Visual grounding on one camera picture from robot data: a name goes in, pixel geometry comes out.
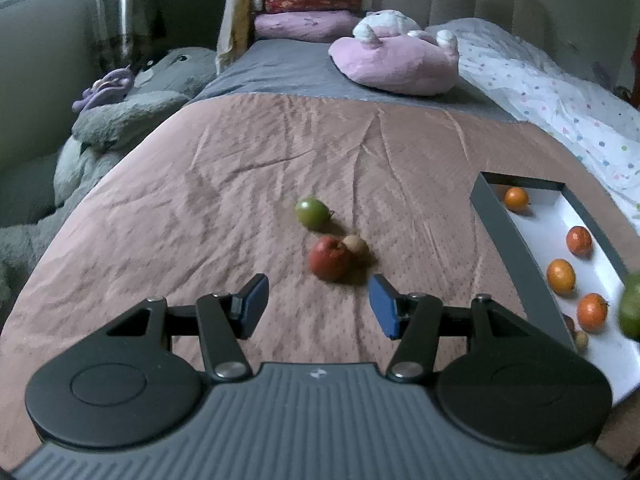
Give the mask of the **small tan longan fruit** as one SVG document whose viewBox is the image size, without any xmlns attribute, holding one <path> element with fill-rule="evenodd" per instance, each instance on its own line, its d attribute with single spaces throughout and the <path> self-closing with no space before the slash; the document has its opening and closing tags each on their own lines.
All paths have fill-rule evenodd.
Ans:
<svg viewBox="0 0 640 480">
<path fill-rule="evenodd" d="M 366 260 L 370 256 L 367 242 L 358 235 L 350 234 L 342 239 L 346 248 L 358 259 Z"/>
</svg>

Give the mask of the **green fruit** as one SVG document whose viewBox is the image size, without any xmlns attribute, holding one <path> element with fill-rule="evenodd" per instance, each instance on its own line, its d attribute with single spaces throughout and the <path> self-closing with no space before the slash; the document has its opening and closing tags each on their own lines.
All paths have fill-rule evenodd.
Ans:
<svg viewBox="0 0 640 480">
<path fill-rule="evenodd" d="M 624 290 L 618 305 L 618 326 L 622 334 L 640 341 L 640 275 L 629 274 L 624 279 Z"/>
<path fill-rule="evenodd" d="M 306 229 L 324 232 L 329 229 L 333 211 L 315 197 L 301 198 L 295 205 L 298 222 Z"/>
</svg>

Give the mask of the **dark red apple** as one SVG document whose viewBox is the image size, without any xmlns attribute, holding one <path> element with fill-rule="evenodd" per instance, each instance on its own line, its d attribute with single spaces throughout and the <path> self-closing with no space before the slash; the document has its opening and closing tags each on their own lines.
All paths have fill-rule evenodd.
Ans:
<svg viewBox="0 0 640 480">
<path fill-rule="evenodd" d="M 568 331 L 571 334 L 574 334 L 576 332 L 574 320 L 566 314 L 563 315 L 563 318 Z"/>
</svg>

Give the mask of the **small orange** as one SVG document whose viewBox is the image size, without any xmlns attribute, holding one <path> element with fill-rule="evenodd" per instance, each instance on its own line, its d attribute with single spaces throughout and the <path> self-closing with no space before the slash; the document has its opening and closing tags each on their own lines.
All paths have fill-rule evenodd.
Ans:
<svg viewBox="0 0 640 480">
<path fill-rule="evenodd" d="M 529 197 L 524 188 L 512 186 L 504 193 L 503 203 L 510 211 L 520 212 L 528 208 Z"/>
</svg>

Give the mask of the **tan longan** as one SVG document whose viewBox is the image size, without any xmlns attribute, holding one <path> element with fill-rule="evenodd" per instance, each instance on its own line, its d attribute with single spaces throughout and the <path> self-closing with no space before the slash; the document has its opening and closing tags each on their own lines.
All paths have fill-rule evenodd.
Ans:
<svg viewBox="0 0 640 480">
<path fill-rule="evenodd" d="M 589 347 L 589 335 L 583 330 L 576 330 L 574 333 L 574 345 L 580 354 L 586 353 Z"/>
</svg>

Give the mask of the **small orange tomato fruit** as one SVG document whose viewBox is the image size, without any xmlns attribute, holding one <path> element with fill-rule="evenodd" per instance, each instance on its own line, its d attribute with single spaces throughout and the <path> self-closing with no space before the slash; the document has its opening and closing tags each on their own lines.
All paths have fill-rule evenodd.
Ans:
<svg viewBox="0 0 640 480">
<path fill-rule="evenodd" d="M 576 314 L 578 324 L 585 332 L 599 333 L 608 317 L 608 302 L 596 292 L 590 292 L 579 300 Z"/>
</svg>

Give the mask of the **red-orange fruit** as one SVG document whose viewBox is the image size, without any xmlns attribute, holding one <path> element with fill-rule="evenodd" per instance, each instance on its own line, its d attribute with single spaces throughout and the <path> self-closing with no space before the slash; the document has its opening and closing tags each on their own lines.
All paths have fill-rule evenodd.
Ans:
<svg viewBox="0 0 640 480">
<path fill-rule="evenodd" d="M 565 237 L 567 249 L 577 257 L 586 258 L 592 253 L 592 237 L 583 226 L 573 226 Z"/>
</svg>

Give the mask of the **brown quilted bed cover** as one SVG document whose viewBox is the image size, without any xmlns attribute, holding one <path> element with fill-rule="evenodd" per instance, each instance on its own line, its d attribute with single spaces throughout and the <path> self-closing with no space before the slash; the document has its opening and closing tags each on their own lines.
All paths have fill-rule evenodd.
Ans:
<svg viewBox="0 0 640 480">
<path fill-rule="evenodd" d="M 192 304 L 257 273 L 267 309 L 243 344 L 253 365 L 375 362 L 395 343 L 357 270 L 326 284 L 308 269 L 316 237 L 295 218 L 314 196 L 342 232 L 361 236 L 375 269 L 403 292 L 463 306 L 488 292 L 521 307 L 471 204 L 482 171 L 563 182 L 628 268 L 639 237 L 600 183 L 552 136 L 434 108 L 239 94 L 183 107 L 68 218 L 32 272 L 1 335 L 1 463 L 38 446 L 24 408 L 32 374 L 137 302 Z"/>
</svg>

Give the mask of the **black box with white inside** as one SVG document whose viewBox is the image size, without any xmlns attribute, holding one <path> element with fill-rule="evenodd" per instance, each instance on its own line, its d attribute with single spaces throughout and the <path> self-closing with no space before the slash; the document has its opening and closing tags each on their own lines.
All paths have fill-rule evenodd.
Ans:
<svg viewBox="0 0 640 480">
<path fill-rule="evenodd" d="M 639 388 L 639 345 L 620 331 L 618 303 L 628 274 L 622 257 L 586 206 L 563 182 L 478 174 L 471 203 L 508 270 L 529 320 L 568 348 L 568 322 L 582 298 L 606 303 L 606 317 L 580 354 L 596 366 L 618 405 Z"/>
</svg>

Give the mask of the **grey plush toy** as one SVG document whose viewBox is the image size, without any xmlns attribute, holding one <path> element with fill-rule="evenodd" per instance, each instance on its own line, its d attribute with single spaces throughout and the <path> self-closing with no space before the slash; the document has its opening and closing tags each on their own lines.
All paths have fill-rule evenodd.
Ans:
<svg viewBox="0 0 640 480">
<path fill-rule="evenodd" d="M 1 229 L 1 307 L 11 309 L 55 235 L 85 196 L 164 120 L 217 76 L 216 52 L 186 47 L 130 64 L 134 86 L 122 102 L 84 110 L 61 148 L 53 205 L 34 223 Z"/>
</svg>

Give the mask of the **grey bed sheet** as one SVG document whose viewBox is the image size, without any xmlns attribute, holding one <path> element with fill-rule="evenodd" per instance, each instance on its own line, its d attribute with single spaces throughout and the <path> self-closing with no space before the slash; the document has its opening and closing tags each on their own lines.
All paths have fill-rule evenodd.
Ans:
<svg viewBox="0 0 640 480">
<path fill-rule="evenodd" d="M 441 96 L 396 96 L 355 84 L 335 67 L 327 44 L 275 39 L 255 42 L 194 101 L 243 93 L 274 93 L 308 98 L 390 103 L 435 110 L 454 110 L 498 122 L 514 118 L 483 92 L 460 78 Z"/>
</svg>

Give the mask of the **purple plush toy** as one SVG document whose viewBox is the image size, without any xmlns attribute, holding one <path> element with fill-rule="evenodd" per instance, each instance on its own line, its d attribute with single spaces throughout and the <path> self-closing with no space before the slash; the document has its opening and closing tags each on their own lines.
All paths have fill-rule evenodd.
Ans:
<svg viewBox="0 0 640 480">
<path fill-rule="evenodd" d="M 134 73 L 129 68 L 116 68 L 96 80 L 82 92 L 79 100 L 72 104 L 72 111 L 80 114 L 84 110 L 122 102 L 134 86 Z"/>
</svg>

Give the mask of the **pink plush pillow toy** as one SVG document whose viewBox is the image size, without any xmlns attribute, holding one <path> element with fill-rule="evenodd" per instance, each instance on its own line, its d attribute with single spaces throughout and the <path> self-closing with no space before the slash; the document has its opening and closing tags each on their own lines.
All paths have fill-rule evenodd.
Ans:
<svg viewBox="0 0 640 480">
<path fill-rule="evenodd" d="M 395 10 L 368 13 L 349 37 L 331 44 L 329 56 L 355 84 L 403 96 L 444 94 L 459 76 L 454 33 L 441 29 L 430 35 Z"/>
</svg>

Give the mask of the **stacked pink and red pillows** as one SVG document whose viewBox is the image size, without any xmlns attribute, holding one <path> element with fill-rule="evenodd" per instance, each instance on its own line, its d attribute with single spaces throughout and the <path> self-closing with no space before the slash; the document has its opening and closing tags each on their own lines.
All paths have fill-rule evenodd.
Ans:
<svg viewBox="0 0 640 480">
<path fill-rule="evenodd" d="M 329 44 L 349 36 L 371 0 L 253 0 L 258 39 Z"/>
</svg>

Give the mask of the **patterned curtain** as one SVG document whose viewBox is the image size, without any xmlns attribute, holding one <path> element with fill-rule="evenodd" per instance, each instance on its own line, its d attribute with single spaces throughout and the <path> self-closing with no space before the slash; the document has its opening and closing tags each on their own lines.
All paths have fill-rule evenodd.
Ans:
<svg viewBox="0 0 640 480">
<path fill-rule="evenodd" d="M 130 65 L 150 50 L 155 0 L 88 0 L 91 49 L 104 72 Z"/>
</svg>

